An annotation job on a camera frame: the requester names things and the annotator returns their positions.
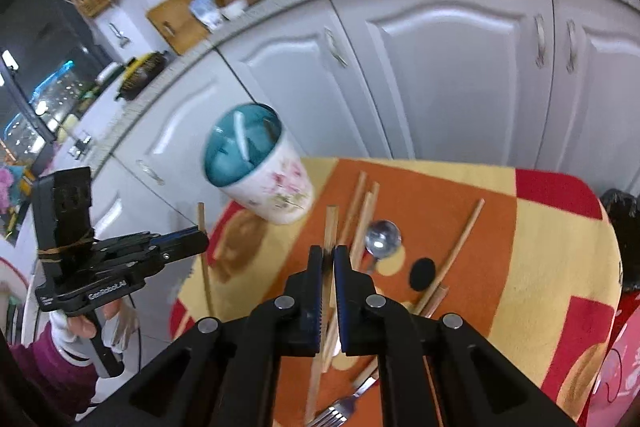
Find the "left hand white glove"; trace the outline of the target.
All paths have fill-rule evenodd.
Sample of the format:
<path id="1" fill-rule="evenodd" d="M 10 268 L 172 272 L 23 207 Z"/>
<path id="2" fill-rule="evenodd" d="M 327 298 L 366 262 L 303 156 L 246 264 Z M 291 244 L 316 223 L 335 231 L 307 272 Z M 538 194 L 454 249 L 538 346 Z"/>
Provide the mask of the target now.
<path id="1" fill-rule="evenodd" d="M 87 340 L 91 343 L 93 338 L 100 338 L 104 346 L 116 355 L 127 350 L 131 336 L 139 327 L 137 311 L 118 299 L 99 309 L 98 315 L 104 318 L 100 326 L 85 315 L 68 317 L 61 310 L 49 314 L 54 347 L 66 362 L 75 366 L 91 365 L 91 355 L 82 342 Z"/>

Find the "magenta sleeve forearm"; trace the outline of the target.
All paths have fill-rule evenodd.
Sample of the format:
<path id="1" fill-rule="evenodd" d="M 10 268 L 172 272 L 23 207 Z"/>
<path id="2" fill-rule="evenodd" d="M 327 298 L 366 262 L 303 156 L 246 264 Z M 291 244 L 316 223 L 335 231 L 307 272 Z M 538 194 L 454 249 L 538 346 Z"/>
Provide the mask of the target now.
<path id="1" fill-rule="evenodd" d="M 68 329 L 49 322 L 37 340 L 28 346 L 9 345 L 9 350 L 26 379 L 58 413 L 73 421 L 90 407 L 98 374 L 89 359 L 68 351 L 68 338 Z"/>

